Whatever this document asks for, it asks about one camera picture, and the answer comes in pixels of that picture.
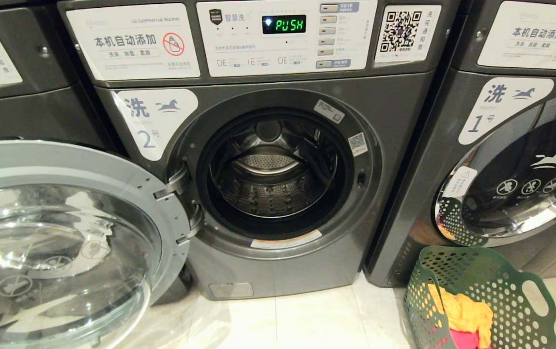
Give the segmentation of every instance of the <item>washer door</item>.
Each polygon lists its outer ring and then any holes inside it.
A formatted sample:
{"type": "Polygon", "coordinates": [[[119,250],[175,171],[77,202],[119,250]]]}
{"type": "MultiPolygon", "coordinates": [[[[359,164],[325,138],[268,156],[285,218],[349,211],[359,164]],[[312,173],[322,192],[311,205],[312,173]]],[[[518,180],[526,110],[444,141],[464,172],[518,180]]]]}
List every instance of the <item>washer door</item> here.
{"type": "Polygon", "coordinates": [[[434,206],[435,223],[465,246],[499,246],[556,220],[556,98],[517,115],[452,170],[434,206]]]}
{"type": "Polygon", "coordinates": [[[179,200],[79,145],[0,141],[0,348],[111,348],[174,281],[179,200]]]}

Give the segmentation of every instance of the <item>door hinge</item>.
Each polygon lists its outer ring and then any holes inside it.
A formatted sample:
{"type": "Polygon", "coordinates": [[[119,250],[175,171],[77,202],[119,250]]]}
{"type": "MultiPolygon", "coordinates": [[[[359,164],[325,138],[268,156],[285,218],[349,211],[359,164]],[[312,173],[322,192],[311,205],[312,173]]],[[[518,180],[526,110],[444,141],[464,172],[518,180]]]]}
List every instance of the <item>door hinge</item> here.
{"type": "Polygon", "coordinates": [[[163,190],[154,193],[154,197],[160,199],[170,194],[182,194],[189,184],[190,175],[187,165],[183,165],[172,177],[168,178],[168,183],[163,190]]]}
{"type": "Polygon", "coordinates": [[[200,205],[194,205],[194,213],[190,217],[190,232],[187,236],[182,237],[181,239],[177,240],[177,243],[182,243],[185,240],[191,239],[202,227],[203,221],[203,212],[202,207],[200,205]]]}

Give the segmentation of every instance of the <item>washing machine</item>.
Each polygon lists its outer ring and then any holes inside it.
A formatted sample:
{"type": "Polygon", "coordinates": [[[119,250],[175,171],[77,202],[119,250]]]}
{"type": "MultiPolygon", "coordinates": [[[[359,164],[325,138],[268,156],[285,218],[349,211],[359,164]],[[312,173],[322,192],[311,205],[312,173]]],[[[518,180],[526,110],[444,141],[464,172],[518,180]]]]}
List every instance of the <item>washing machine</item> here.
{"type": "Polygon", "coordinates": [[[457,6],[59,2],[132,160],[185,207],[211,300],[355,280],[457,6]]]}
{"type": "Polygon", "coordinates": [[[50,137],[115,150],[109,121],[98,117],[65,51],[56,7],[34,3],[0,0],[0,137],[50,137]]]}
{"type": "Polygon", "coordinates": [[[378,286],[405,285],[427,245],[491,247],[521,268],[556,240],[556,3],[463,5],[365,264],[378,286]]]}

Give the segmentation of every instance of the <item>laundry basket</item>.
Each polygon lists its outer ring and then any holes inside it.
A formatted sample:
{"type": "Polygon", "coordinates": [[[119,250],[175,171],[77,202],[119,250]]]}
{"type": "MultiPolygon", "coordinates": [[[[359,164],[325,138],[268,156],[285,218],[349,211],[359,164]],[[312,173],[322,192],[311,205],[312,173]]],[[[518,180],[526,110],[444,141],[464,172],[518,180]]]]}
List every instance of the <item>laundry basket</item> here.
{"type": "Polygon", "coordinates": [[[544,282],[530,272],[519,272],[498,252],[482,247],[430,246],[420,252],[405,292],[409,325],[420,349],[454,349],[448,318],[435,308],[428,284],[444,287],[485,302],[493,311],[493,349],[556,349],[556,306],[544,282]],[[544,305],[524,294],[524,283],[533,281],[544,305]]]}

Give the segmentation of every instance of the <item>digital display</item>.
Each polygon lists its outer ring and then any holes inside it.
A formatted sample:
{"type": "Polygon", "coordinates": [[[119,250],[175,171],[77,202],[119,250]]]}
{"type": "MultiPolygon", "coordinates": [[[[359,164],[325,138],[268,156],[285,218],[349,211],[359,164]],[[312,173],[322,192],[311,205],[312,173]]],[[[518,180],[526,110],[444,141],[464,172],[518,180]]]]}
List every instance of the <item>digital display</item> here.
{"type": "Polygon", "coordinates": [[[306,33],[306,15],[263,16],[264,34],[306,33]]]}

